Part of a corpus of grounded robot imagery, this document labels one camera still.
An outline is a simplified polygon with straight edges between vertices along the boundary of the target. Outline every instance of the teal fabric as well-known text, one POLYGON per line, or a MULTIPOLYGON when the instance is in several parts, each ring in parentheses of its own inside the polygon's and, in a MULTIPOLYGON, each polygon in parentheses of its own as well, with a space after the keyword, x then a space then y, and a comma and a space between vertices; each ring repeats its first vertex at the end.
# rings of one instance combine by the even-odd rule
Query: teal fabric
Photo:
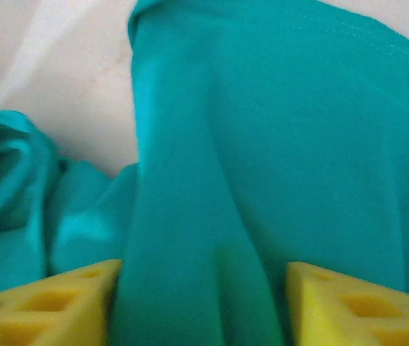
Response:
POLYGON ((288 345, 305 261, 409 292, 409 40, 314 0, 140 0, 140 162, 0 112, 0 290, 109 258, 111 345, 288 345))

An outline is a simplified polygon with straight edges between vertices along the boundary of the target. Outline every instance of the stitching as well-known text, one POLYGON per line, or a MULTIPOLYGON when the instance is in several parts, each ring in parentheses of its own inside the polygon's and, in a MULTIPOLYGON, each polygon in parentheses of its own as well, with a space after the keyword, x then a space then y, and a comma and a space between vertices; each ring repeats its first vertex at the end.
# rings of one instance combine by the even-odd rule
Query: stitching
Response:
MULTIPOLYGON (((191 4, 189 0, 188 1, 187 0, 176 0, 176 3, 183 5, 183 6, 187 6, 187 7, 190 7, 190 4, 191 4)), ((198 1, 193 1, 193 3, 195 3, 200 8, 202 7, 203 9, 208 9, 208 11, 209 11, 208 5, 215 6, 217 9, 222 9, 227 4, 227 3, 219 2, 218 0, 206 0, 206 5, 203 5, 203 6, 200 6, 198 1)), ((357 27, 355 25, 351 25, 347 22, 337 22, 337 21, 326 19, 323 17, 306 15, 306 14, 298 14, 298 13, 290 12, 285 9, 282 10, 282 17, 280 17, 280 22, 265 21, 265 20, 260 21, 254 18, 247 18, 247 17, 235 18, 234 16, 228 13, 219 13, 219 17, 224 18, 224 19, 230 19, 230 20, 238 20, 239 22, 243 22, 246 24, 258 24, 260 22, 263 22, 266 25, 271 25, 274 27, 283 27, 285 29, 296 30, 296 31, 325 32, 325 33, 331 33, 334 35, 349 36, 349 37, 353 37, 356 40, 359 40, 361 44, 364 44, 374 50, 384 53, 385 55, 397 57, 396 54, 401 54, 403 55, 404 59, 409 59, 409 52, 407 50, 404 50, 401 47, 398 47, 390 43, 389 40, 383 40, 381 38, 378 38, 372 31, 366 30, 363 27, 357 27), (341 29, 328 29, 328 28, 322 28, 321 30, 319 30, 319 29, 309 28, 309 27, 295 27, 295 26, 287 25, 281 22, 283 17, 285 17, 286 19, 289 19, 290 17, 294 17, 294 18, 303 18, 306 20, 315 20, 316 22, 323 23, 326 25, 335 25, 335 26, 342 27, 342 30, 341 29)))
POLYGON ((322 18, 322 17, 318 17, 318 16, 312 16, 312 15, 307 15, 307 14, 297 14, 297 13, 289 12, 289 11, 283 11, 283 12, 284 12, 285 15, 291 16, 291 17, 301 17, 301 18, 304 18, 304 19, 314 19, 314 20, 317 20, 319 22, 324 22, 324 23, 327 23, 327 24, 335 24, 335 25, 340 25, 340 26, 343 26, 343 27, 347 27, 349 29, 352 29, 353 31, 357 31, 357 32, 360 32, 361 34, 367 35, 373 41, 376 41, 377 43, 383 43, 387 47, 390 47, 392 50, 400 52, 400 53, 404 54, 405 56, 407 56, 409 58, 409 52, 408 51, 406 51, 406 50, 404 50, 404 49, 402 49, 400 47, 397 47, 396 45, 394 45, 392 43, 389 43, 386 40, 378 38, 377 36, 375 36, 373 34, 373 32, 371 32, 369 30, 366 30, 363 27, 357 27, 356 25, 351 25, 351 24, 349 24, 347 22, 337 22, 337 21, 334 21, 334 20, 330 20, 330 19, 326 19, 326 18, 322 18))

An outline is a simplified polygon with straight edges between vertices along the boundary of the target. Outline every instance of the teal cloth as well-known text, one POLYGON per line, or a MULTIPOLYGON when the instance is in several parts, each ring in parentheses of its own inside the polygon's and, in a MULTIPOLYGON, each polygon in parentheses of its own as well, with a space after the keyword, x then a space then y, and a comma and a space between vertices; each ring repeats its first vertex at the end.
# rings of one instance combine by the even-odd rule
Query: teal cloth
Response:
POLYGON ((0 290, 121 258, 111 345, 288 345, 305 261, 409 292, 409 40, 315 0, 140 0, 140 162, 0 112, 0 290))

